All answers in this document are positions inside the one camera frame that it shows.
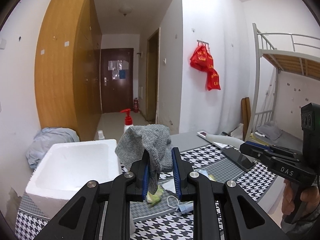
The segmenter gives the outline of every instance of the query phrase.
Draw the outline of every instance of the white bottle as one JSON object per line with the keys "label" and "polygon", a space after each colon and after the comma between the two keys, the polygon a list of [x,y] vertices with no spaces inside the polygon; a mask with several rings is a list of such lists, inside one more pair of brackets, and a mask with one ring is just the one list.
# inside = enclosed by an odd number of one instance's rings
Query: white bottle
{"label": "white bottle", "polygon": [[102,130],[98,130],[99,140],[104,140],[104,135]]}
{"label": "white bottle", "polygon": [[133,122],[132,122],[132,118],[130,116],[130,108],[128,109],[124,109],[122,111],[120,111],[120,113],[127,113],[127,116],[124,119],[124,129],[123,129],[123,133],[125,133],[125,131],[130,127],[133,126]]}

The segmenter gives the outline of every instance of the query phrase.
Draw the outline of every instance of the metal screw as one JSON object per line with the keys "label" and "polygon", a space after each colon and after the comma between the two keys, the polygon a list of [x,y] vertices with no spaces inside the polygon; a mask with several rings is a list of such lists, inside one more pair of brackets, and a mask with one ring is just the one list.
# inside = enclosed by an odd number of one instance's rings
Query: metal screw
{"label": "metal screw", "polygon": [[199,173],[196,171],[192,171],[192,172],[190,172],[190,177],[197,178],[197,177],[199,177]]}
{"label": "metal screw", "polygon": [[237,185],[237,183],[234,180],[228,180],[227,181],[227,185],[229,187],[235,187]]}
{"label": "metal screw", "polygon": [[87,183],[87,187],[95,187],[97,185],[97,182],[95,180],[90,180]]}
{"label": "metal screw", "polygon": [[127,172],[124,174],[124,176],[125,176],[126,178],[132,178],[132,177],[134,176],[134,174],[133,174],[132,171],[127,171]]}

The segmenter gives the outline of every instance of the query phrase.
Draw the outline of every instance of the houndstooth tablecloth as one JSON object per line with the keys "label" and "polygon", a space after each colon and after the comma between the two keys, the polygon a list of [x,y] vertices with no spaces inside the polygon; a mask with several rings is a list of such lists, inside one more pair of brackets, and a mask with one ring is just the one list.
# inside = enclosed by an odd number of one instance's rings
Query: houndstooth tablecloth
{"label": "houndstooth tablecloth", "polygon": [[[181,153],[183,160],[192,163],[194,169],[205,169],[217,181],[235,180],[255,201],[260,200],[276,178],[267,168],[258,163],[249,172],[243,172],[227,159],[214,145],[207,145]],[[159,184],[172,179],[172,174],[162,173]],[[182,215],[167,206],[164,192],[160,203],[150,208],[146,202],[131,203],[131,213],[136,232],[131,239],[193,239],[193,213]],[[219,206],[216,205],[220,230],[222,222]],[[24,194],[18,210],[15,234],[20,240],[33,240],[49,219],[39,210],[27,194]]]}

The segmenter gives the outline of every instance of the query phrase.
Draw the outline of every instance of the ceiling light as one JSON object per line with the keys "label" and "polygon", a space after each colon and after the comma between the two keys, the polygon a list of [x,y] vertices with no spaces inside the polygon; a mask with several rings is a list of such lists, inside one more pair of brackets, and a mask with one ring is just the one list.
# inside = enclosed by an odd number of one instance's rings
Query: ceiling light
{"label": "ceiling light", "polygon": [[127,14],[132,12],[132,7],[130,7],[129,5],[123,4],[120,7],[119,12],[122,13],[124,16],[126,16]]}

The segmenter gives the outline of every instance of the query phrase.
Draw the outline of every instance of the wooden wardrobe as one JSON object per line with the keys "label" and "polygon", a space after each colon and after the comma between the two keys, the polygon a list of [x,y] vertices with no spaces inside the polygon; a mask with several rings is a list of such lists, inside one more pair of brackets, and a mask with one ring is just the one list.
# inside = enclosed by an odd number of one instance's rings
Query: wooden wardrobe
{"label": "wooden wardrobe", "polygon": [[94,0],[51,0],[35,60],[41,128],[64,127],[93,140],[101,117],[101,30]]}

